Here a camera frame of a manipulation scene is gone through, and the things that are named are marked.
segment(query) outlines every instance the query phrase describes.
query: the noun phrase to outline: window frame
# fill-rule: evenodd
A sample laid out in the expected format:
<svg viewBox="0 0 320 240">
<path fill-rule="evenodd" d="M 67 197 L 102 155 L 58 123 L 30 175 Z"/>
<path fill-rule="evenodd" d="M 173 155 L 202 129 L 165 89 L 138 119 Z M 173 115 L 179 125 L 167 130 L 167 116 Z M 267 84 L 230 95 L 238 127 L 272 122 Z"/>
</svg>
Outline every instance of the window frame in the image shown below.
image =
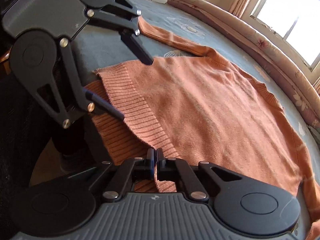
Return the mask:
<svg viewBox="0 0 320 240">
<path fill-rule="evenodd" d="M 309 65 L 305 59 L 285 40 L 293 30 L 297 20 L 288 30 L 284 37 L 272 30 L 268 25 L 257 18 L 266 0 L 250 0 L 246 10 L 241 19 L 254 29 L 265 35 L 273 44 L 284 52 L 304 73 L 311 84 L 315 84 L 320 77 L 320 53 L 312 63 Z"/>
</svg>

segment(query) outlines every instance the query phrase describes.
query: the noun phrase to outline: floral pattern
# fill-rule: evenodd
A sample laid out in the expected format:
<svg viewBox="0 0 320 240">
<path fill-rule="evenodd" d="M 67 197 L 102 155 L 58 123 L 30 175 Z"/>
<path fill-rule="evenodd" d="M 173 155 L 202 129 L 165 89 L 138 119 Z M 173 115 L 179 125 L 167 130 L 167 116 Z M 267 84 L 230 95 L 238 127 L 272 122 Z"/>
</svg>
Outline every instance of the floral pattern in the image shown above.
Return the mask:
<svg viewBox="0 0 320 240">
<path fill-rule="evenodd" d="M 163 55 L 164 57 L 182 57 L 185 56 L 181 50 L 172 50 Z"/>
<path fill-rule="evenodd" d="M 294 73 L 294 75 L 295 75 L 295 77 L 296 77 L 296 78 L 299 78 L 299 77 L 300 77 L 300 75 L 301 75 L 301 72 L 296 71 L 296 72 Z"/>
<path fill-rule="evenodd" d="M 304 111 L 304 109 L 308 109 L 309 106 L 303 101 L 301 96 L 298 94 L 298 92 L 295 90 L 295 94 L 293 95 L 294 99 L 296 100 L 295 105 L 301 106 L 301 110 Z"/>
<path fill-rule="evenodd" d="M 318 122 L 317 119 L 315 119 L 315 120 L 312 122 L 312 126 L 313 126 L 313 127 L 317 127 L 318 124 L 319 124 L 319 122 Z"/>
<path fill-rule="evenodd" d="M 176 25 L 178 25 L 182 30 L 188 33 L 193 33 L 199 38 L 204 39 L 205 34 L 197 29 L 197 27 L 200 27 L 200 25 L 190 21 L 187 18 L 180 17 L 180 18 L 171 18 L 167 17 L 168 20 L 174 22 Z"/>
<path fill-rule="evenodd" d="M 259 72 L 259 74 L 265 79 L 265 81 L 270 83 L 270 78 L 268 77 L 268 75 L 263 71 L 262 68 L 260 68 L 257 65 L 253 65 L 254 68 Z"/>
<path fill-rule="evenodd" d="M 273 57 L 273 60 L 278 61 L 279 60 L 279 54 L 276 51 L 276 48 L 274 48 L 272 45 L 270 46 L 268 41 L 265 37 L 260 37 L 258 34 L 245 34 L 244 35 L 249 41 L 254 43 L 259 49 L 261 49 L 263 52 L 265 52 L 268 55 L 271 55 Z"/>
<path fill-rule="evenodd" d="M 302 135 L 302 136 L 305 136 L 305 135 L 306 135 L 306 133 L 305 133 L 305 131 L 304 131 L 304 129 L 303 129 L 303 127 L 302 127 L 302 125 L 301 125 L 300 122 L 299 122 L 299 133 L 300 133 L 300 135 Z"/>
<path fill-rule="evenodd" d="M 299 224 L 296 223 L 296 226 L 294 227 L 294 231 L 293 231 L 296 236 L 298 236 L 298 227 L 299 227 Z"/>
</svg>

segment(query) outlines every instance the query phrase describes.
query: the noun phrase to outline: window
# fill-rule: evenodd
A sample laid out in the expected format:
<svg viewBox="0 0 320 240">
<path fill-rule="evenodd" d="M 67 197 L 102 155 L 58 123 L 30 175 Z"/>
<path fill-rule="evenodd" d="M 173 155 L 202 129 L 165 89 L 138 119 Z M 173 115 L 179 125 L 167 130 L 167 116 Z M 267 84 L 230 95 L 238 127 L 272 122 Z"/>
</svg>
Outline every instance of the window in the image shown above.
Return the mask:
<svg viewBox="0 0 320 240">
<path fill-rule="evenodd" d="M 247 10 L 242 19 L 315 82 L 320 76 L 320 0 L 256 0 Z"/>
</svg>

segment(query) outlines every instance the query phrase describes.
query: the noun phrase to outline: bright window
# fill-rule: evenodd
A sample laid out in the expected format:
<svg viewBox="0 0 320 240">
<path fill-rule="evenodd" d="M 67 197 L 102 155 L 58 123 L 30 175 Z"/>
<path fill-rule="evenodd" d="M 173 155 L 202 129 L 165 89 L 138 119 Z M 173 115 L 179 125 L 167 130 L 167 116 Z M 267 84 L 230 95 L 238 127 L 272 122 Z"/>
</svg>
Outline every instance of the bright window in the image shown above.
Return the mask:
<svg viewBox="0 0 320 240">
<path fill-rule="evenodd" d="M 287 42 L 313 70 L 320 61 L 320 0 L 261 0 L 252 16 Z"/>
</svg>

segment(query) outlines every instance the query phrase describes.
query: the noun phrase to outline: white flower print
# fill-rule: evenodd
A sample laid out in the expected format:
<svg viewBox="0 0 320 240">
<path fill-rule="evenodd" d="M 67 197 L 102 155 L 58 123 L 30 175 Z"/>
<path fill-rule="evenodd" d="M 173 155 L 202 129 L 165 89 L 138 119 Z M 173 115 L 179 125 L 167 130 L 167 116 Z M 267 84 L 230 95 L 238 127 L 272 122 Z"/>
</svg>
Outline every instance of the white flower print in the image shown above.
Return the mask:
<svg viewBox="0 0 320 240">
<path fill-rule="evenodd" d="M 164 57 L 181 57 L 184 56 L 180 50 L 172 50 L 163 55 Z"/>
<path fill-rule="evenodd" d="M 305 101 L 302 100 L 301 96 L 298 94 L 298 92 L 295 90 L 295 94 L 293 95 L 294 99 L 296 100 L 295 105 L 301 106 L 301 110 L 304 111 L 304 109 L 308 109 L 309 106 L 305 103 Z"/>
<path fill-rule="evenodd" d="M 270 78 L 268 75 L 263 71 L 263 69 L 257 65 L 253 65 L 254 68 L 259 72 L 259 74 L 265 79 L 265 81 L 270 83 Z"/>
<path fill-rule="evenodd" d="M 313 126 L 313 127 L 316 127 L 316 126 L 318 125 L 318 123 L 319 123 L 318 120 L 315 119 L 315 120 L 312 122 L 312 126 Z"/>
<path fill-rule="evenodd" d="M 174 22 L 176 25 L 178 25 L 182 30 L 188 33 L 193 33 L 199 38 L 204 39 L 205 34 L 201 32 L 198 28 L 200 25 L 190 21 L 189 19 L 185 17 L 180 17 L 180 18 L 171 18 L 167 17 L 168 20 Z"/>
<path fill-rule="evenodd" d="M 299 122 L 299 133 L 300 133 L 302 136 L 305 136 L 305 135 L 306 135 L 306 133 L 305 133 L 304 129 L 302 128 L 302 125 L 301 125 L 300 122 Z"/>
</svg>

